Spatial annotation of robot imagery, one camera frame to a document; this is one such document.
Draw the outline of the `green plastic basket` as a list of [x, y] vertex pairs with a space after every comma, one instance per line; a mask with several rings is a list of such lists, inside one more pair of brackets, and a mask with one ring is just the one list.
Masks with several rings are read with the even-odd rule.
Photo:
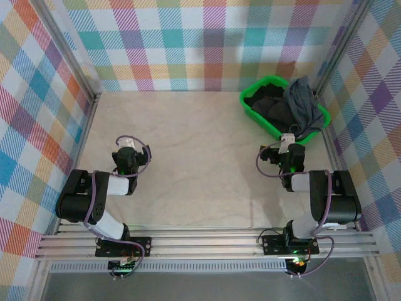
[[[239, 99], [246, 115], [250, 117], [253, 121], [255, 121], [255, 123], [260, 125], [274, 139], [279, 140], [279, 138], [282, 136], [283, 133], [277, 127], [268, 122], [266, 119], [262, 118], [260, 114], [253, 111], [251, 107], [245, 102], [245, 98], [253, 96], [259, 88], [268, 84], [273, 84], [274, 86], [281, 88], [286, 88], [289, 85], [288, 81], [279, 76], [276, 75], [266, 76], [258, 80], [256, 83], [253, 83], [250, 87], [245, 88], [240, 93]], [[331, 122], [331, 116], [328, 113], [327, 109], [325, 109], [319, 103], [317, 104], [317, 107], [320, 113], [323, 115], [324, 118], [323, 129], [325, 129]], [[319, 131], [314, 131], [303, 139], [296, 139], [296, 143], [301, 145], [306, 145], [314, 136], [317, 135], [318, 132]]]

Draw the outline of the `grey t-shirt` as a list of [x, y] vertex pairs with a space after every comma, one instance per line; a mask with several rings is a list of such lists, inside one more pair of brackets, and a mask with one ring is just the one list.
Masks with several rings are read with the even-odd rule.
[[318, 108], [318, 101], [309, 85], [308, 76], [293, 80], [284, 89], [283, 96], [295, 120], [290, 129], [296, 140], [303, 140], [311, 133], [322, 130], [325, 117]]

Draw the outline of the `right controller board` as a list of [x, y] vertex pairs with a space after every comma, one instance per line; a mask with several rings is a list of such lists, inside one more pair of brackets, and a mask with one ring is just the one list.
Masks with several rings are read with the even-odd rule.
[[301, 274], [304, 274], [307, 268], [307, 261], [302, 258], [291, 258], [286, 259], [286, 271], [285, 273], [297, 277]]

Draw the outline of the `controller board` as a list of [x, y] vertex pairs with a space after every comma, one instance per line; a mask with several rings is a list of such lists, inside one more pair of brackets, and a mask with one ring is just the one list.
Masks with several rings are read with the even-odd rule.
[[286, 271], [285, 273], [297, 277], [301, 274], [304, 274], [307, 268], [307, 261], [302, 258], [291, 258], [286, 259]]
[[108, 261], [107, 269], [109, 274], [116, 279], [125, 279], [129, 277], [135, 269], [136, 261], [130, 263], [121, 264], [119, 261]]

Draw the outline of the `left controller board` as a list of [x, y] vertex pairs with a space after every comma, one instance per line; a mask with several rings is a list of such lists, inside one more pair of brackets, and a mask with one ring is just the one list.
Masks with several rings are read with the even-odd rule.
[[119, 261], [108, 261], [107, 269], [109, 274], [116, 279], [125, 279], [129, 277], [135, 269], [136, 261], [130, 263], [121, 264]]

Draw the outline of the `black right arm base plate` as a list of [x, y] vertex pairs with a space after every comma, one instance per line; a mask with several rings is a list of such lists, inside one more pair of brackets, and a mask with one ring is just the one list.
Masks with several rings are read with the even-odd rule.
[[285, 238], [283, 235], [262, 236], [264, 255], [318, 255], [317, 240]]

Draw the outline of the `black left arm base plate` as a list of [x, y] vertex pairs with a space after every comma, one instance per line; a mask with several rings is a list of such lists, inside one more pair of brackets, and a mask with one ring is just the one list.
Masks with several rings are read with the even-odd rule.
[[97, 238], [95, 256], [96, 257], [148, 257], [152, 247], [152, 239], [149, 236], [131, 237], [131, 243], [121, 243]]

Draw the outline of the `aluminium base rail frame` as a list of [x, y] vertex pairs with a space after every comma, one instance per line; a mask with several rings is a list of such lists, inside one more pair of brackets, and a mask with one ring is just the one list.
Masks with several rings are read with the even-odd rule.
[[[148, 236], [150, 258], [155, 260], [261, 259], [263, 236], [278, 230], [262, 228], [145, 227], [130, 226], [130, 235]], [[318, 235], [323, 258], [360, 258], [377, 256], [379, 249], [371, 232], [355, 227], [328, 230]], [[84, 226], [61, 223], [54, 235], [44, 235], [36, 253], [37, 260], [95, 259], [95, 236]]]

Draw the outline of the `aluminium corner post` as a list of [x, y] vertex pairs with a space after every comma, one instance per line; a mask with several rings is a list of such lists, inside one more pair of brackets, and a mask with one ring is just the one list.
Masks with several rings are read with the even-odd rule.
[[311, 87], [317, 95], [323, 93], [373, 2], [374, 0], [344, 0], [335, 15], [313, 72]]
[[[51, 0], [55, 5], [57, 15], [61, 19], [60, 22], [54, 18], [52, 10], [50, 10], [45, 0], [30, 0], [30, 2], [51, 35], [56, 47], [60, 50], [62, 57], [71, 68], [84, 94], [91, 103], [97, 103], [103, 90], [100, 77], [95, 71], [95, 67], [88, 56], [62, 0]], [[65, 27], [65, 31], [69, 34], [79, 55], [76, 55], [69, 46], [64, 31], [60, 28], [61, 24]]]

